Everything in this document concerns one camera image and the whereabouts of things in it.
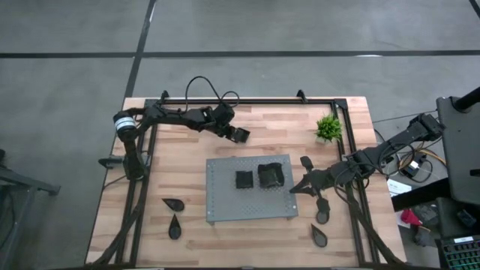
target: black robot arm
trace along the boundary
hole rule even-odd
[[[400,132],[391,139],[383,142],[377,147],[367,147],[356,151],[347,156],[344,161],[335,163],[327,169],[313,169],[311,160],[308,157],[301,157],[301,164],[307,169],[303,179],[290,190],[293,194],[308,194],[317,197],[316,205],[319,212],[329,211],[328,201],[321,197],[320,191],[327,188],[341,190],[340,186],[349,184],[354,180],[363,180],[369,178],[375,170],[381,173],[381,164],[389,161],[389,158],[401,149],[409,146],[413,142],[433,141],[442,136],[444,127],[432,116],[420,114],[409,123],[406,130]],[[365,228],[367,234],[385,257],[387,263],[402,263],[388,249],[382,239],[378,236],[375,229],[368,223],[358,202],[353,197],[338,196],[349,204],[350,210]]]
[[[151,106],[126,109],[113,116],[118,138],[125,147],[124,169],[128,179],[140,180],[145,176],[145,165],[140,152],[137,151],[135,139],[155,124],[184,125],[199,132],[207,130],[234,143],[247,141],[249,131],[230,125],[235,112],[228,103],[220,101],[215,109],[205,106],[181,111],[180,109],[163,108],[166,96],[164,92],[162,98]],[[142,116],[139,126],[134,120],[134,117],[138,115]]]

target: gray metal tray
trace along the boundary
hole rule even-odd
[[[285,184],[283,187],[261,188],[257,167],[272,162],[282,164]],[[293,174],[288,154],[208,159],[206,166],[207,222],[299,215],[295,194],[289,193],[293,188]],[[236,188],[236,171],[241,170],[253,171],[253,188]]]

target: red object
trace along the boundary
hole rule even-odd
[[[415,214],[413,214],[412,210],[410,209],[403,210],[402,215],[400,216],[400,219],[406,224],[413,224],[416,226],[422,225],[422,222],[419,220],[417,216],[415,216]]]

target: green plant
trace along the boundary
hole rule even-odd
[[[328,141],[340,139],[342,136],[342,127],[338,118],[333,115],[324,116],[316,122],[316,136]]]

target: gray floor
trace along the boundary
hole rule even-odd
[[[0,0],[0,53],[134,52],[148,1]],[[158,0],[145,51],[478,50],[467,0]],[[39,196],[16,258],[19,269],[80,266],[133,59],[0,59],[0,148],[7,165],[62,186]],[[435,109],[441,96],[480,85],[480,56],[143,59],[134,97],[182,96],[205,75],[241,96],[367,97],[373,120]],[[212,96],[196,82],[191,96]],[[375,127],[390,137],[409,119]],[[443,155],[440,144],[434,151]],[[435,163],[435,176],[445,170]],[[415,247],[415,265],[438,266]]]

